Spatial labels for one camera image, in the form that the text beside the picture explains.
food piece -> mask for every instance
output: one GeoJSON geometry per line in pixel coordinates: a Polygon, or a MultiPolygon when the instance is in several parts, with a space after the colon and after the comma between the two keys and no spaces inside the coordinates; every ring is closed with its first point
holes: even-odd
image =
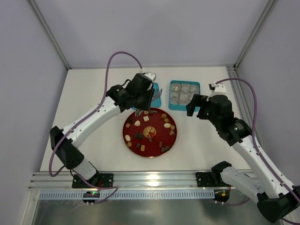
{"type": "Polygon", "coordinates": [[[143,134],[138,134],[138,135],[137,135],[137,138],[138,138],[138,139],[143,139],[143,137],[144,137],[143,134]]]}
{"type": "Polygon", "coordinates": [[[180,92],[180,97],[179,97],[179,100],[188,100],[188,97],[191,95],[191,93],[189,92],[184,92],[184,91],[181,91],[180,92]]]}
{"type": "Polygon", "coordinates": [[[181,84],[180,83],[171,83],[170,89],[171,90],[181,90],[181,84]]]}
{"type": "Polygon", "coordinates": [[[125,140],[129,142],[131,140],[130,136],[129,135],[125,135],[125,140]]]}
{"type": "Polygon", "coordinates": [[[149,116],[144,116],[143,118],[145,122],[149,121],[149,116]]]}
{"type": "Polygon", "coordinates": [[[181,91],[189,92],[191,90],[191,85],[188,83],[181,84],[181,91]]]}
{"type": "Polygon", "coordinates": [[[137,121],[135,122],[135,126],[138,127],[138,126],[140,126],[140,125],[141,125],[141,122],[140,122],[139,120],[137,120],[137,121]]]}
{"type": "Polygon", "coordinates": [[[172,97],[179,98],[179,96],[180,96],[180,90],[170,91],[170,98],[172,98],[172,97]]]}
{"type": "Polygon", "coordinates": [[[180,105],[187,105],[189,103],[190,103],[190,101],[188,101],[188,100],[179,100],[180,105]]]}
{"type": "Polygon", "coordinates": [[[193,97],[194,97],[194,94],[196,94],[196,92],[192,92],[189,97],[188,97],[188,100],[189,101],[192,101],[193,97]]]}
{"type": "Polygon", "coordinates": [[[171,125],[170,125],[169,123],[165,123],[165,124],[164,124],[164,127],[165,127],[165,128],[170,128],[171,125]]]}
{"type": "Polygon", "coordinates": [[[177,98],[177,97],[170,98],[170,103],[172,105],[178,105],[179,104],[179,98],[177,98]]]}
{"type": "Polygon", "coordinates": [[[200,91],[200,87],[195,84],[192,84],[191,89],[189,90],[189,92],[196,92],[197,94],[199,94],[199,91],[200,91]]]}

red plate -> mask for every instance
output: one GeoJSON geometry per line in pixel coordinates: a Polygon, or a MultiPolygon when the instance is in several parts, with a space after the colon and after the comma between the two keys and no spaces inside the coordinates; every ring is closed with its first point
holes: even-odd
{"type": "Polygon", "coordinates": [[[136,117],[135,113],[133,112],[125,121],[123,126],[123,139],[125,144],[127,145],[127,141],[125,140],[125,135],[129,135],[132,143],[131,147],[128,147],[131,151],[135,154],[143,157],[156,157],[161,156],[162,154],[166,153],[161,151],[159,147],[159,142],[163,142],[162,147],[169,146],[169,150],[174,145],[176,136],[177,136],[177,127],[173,120],[173,118],[165,111],[157,108],[151,108],[151,110],[157,111],[157,113],[145,115],[144,112],[136,117]],[[162,114],[167,115],[167,119],[169,120],[168,123],[175,126],[174,135],[170,135],[170,128],[164,127],[164,119],[161,118],[162,114]],[[143,117],[148,116],[149,121],[145,122],[143,117]],[[130,124],[129,128],[126,128],[126,124],[129,123],[130,119],[132,119],[133,123],[130,124]],[[139,120],[141,125],[136,127],[134,123],[139,120]],[[143,139],[134,138],[136,133],[143,134],[143,139]],[[149,136],[152,137],[153,142],[149,142],[149,136]],[[145,151],[141,151],[141,148],[137,148],[137,144],[140,143],[141,145],[145,145],[145,151]]]}

